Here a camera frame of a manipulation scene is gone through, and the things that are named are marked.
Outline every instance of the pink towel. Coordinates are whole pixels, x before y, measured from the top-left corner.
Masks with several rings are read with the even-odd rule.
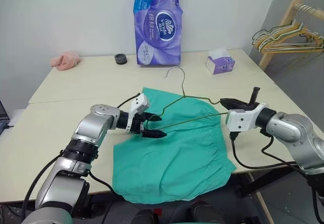
[[[74,52],[65,52],[61,56],[51,59],[51,66],[57,70],[66,70],[77,65],[80,61],[79,56]]]

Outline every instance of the teal fabric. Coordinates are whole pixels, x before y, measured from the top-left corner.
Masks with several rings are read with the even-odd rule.
[[[150,101],[148,112],[160,114],[180,95],[144,88]],[[184,98],[169,108],[160,128],[177,122],[216,114],[208,103]],[[164,129],[161,139],[134,136],[114,146],[113,188],[133,203],[156,204],[191,200],[225,185],[235,166],[227,159],[220,116]]]

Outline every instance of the logo on tissue package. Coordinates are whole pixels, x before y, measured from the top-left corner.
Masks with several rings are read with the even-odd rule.
[[[160,12],[156,16],[156,26],[158,28],[159,37],[162,41],[169,41],[176,33],[176,25],[174,20],[165,12]]]

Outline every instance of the laptop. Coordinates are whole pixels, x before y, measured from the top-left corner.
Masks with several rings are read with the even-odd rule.
[[[9,123],[9,121],[10,121],[9,116],[0,101],[0,134],[3,132],[6,125]]]

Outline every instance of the white tissue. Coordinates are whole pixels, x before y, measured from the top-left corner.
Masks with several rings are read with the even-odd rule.
[[[222,58],[222,57],[230,57],[230,55],[227,53],[226,47],[210,50],[210,51],[208,51],[208,53],[209,53],[209,56],[211,56],[211,58],[213,60]]]

